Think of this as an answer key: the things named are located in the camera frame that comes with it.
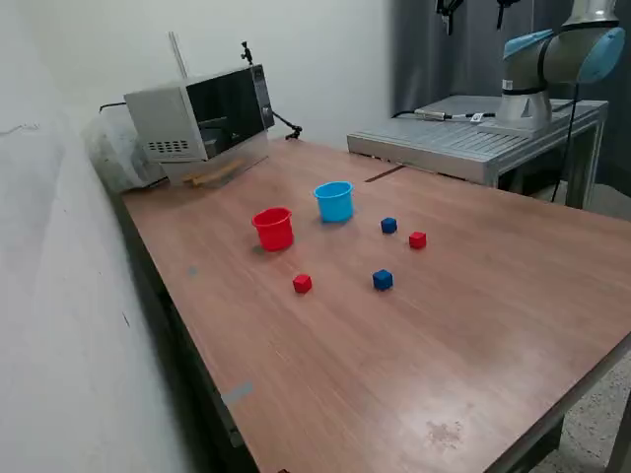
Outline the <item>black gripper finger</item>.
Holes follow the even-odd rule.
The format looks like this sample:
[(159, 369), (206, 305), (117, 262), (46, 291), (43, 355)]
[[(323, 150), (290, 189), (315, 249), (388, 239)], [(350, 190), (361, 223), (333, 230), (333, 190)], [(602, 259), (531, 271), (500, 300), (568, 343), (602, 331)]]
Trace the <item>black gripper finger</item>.
[(441, 16), (447, 34), (452, 34), (454, 29), (454, 13), (463, 3), (463, 0), (437, 0), (436, 13)]
[(519, 0), (497, 0), (498, 17), (497, 17), (496, 29), (498, 31), (502, 28), (505, 10), (518, 2)]

